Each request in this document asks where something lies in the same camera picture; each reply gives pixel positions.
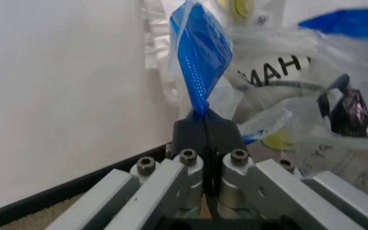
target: black plastic item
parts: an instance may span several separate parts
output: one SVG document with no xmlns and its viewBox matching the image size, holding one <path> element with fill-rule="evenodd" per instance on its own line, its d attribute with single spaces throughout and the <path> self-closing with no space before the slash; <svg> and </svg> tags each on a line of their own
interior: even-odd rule
<svg viewBox="0 0 368 230">
<path fill-rule="evenodd" d="M 337 78 L 318 98 L 322 117 L 328 116 L 334 133 L 345 137 L 368 138 L 368 109 L 359 90 L 351 89 L 350 77 Z M 330 108 L 327 92 L 339 89 L 343 97 Z"/>
<path fill-rule="evenodd" d="M 327 98 L 327 92 L 332 89 L 339 89 L 341 93 L 345 93 L 349 87 L 350 77 L 347 74 L 343 74 L 337 78 L 326 90 L 318 97 L 319 109 L 322 117 L 330 116 L 330 105 Z"/>
<path fill-rule="evenodd" d="M 112 169 L 119 169 L 128 172 L 137 160 L 144 156 L 151 156 L 156 161 L 162 161 L 165 158 L 165 145 L 1 207 L 0 226 L 88 191 Z"/>
<path fill-rule="evenodd" d="M 291 219 L 162 219 L 156 230 L 301 230 Z"/>
<path fill-rule="evenodd" d="M 204 160 L 204 193 L 219 193 L 222 158 L 233 149 L 247 151 L 236 124 L 209 109 L 206 116 L 190 112 L 175 122 L 172 138 L 172 156 L 184 149 L 193 149 Z"/>
<path fill-rule="evenodd" d="M 334 133 L 368 138 L 368 109 L 359 90 L 346 90 L 332 110 L 330 121 Z"/>
</svg>

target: blue perforated plastic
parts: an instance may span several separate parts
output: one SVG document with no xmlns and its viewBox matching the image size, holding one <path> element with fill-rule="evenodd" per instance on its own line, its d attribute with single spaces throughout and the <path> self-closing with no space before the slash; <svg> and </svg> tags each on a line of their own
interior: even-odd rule
<svg viewBox="0 0 368 230">
<path fill-rule="evenodd" d="M 208 96 L 231 62 L 231 41 L 217 19 L 191 0 L 172 13 L 170 27 L 193 109 L 204 115 Z"/>
</svg>

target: white wall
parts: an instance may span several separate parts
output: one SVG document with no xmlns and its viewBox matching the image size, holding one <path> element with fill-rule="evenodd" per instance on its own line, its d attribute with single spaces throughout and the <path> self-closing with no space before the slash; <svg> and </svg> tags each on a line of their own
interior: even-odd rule
<svg viewBox="0 0 368 230">
<path fill-rule="evenodd" d="M 0 207 L 171 139 L 137 0 L 0 0 Z"/>
</svg>

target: white plastic bag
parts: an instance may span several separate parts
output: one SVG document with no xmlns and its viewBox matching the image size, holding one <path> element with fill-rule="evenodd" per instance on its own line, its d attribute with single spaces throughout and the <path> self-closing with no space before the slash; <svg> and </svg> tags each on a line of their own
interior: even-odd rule
<svg viewBox="0 0 368 230">
<path fill-rule="evenodd" d="M 347 74 L 368 109 L 368 42 L 291 28 L 229 35 L 234 55 L 225 76 L 244 94 L 234 120 L 252 157 L 286 154 L 304 176 L 330 170 L 368 193 L 368 138 L 333 133 L 318 105 L 324 92 L 331 108 L 339 101 L 342 93 L 327 89 Z"/>
<path fill-rule="evenodd" d="M 244 93 L 237 123 L 286 98 L 317 97 L 342 74 L 349 75 L 350 87 L 360 90 L 368 108 L 367 41 L 290 28 L 235 27 L 229 35 L 233 60 L 225 76 Z"/>
</svg>

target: blue plastic bag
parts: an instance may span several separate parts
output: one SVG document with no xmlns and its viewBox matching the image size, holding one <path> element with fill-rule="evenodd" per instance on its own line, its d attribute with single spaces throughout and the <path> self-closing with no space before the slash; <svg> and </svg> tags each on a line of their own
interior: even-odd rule
<svg viewBox="0 0 368 230">
<path fill-rule="evenodd" d="M 341 10 L 299 23 L 325 34 L 343 34 L 368 39 L 368 9 Z"/>
<path fill-rule="evenodd" d="M 232 43 L 217 19 L 192 0 L 172 13 L 170 41 L 193 110 L 204 115 L 208 110 L 208 96 L 231 62 Z"/>
</svg>

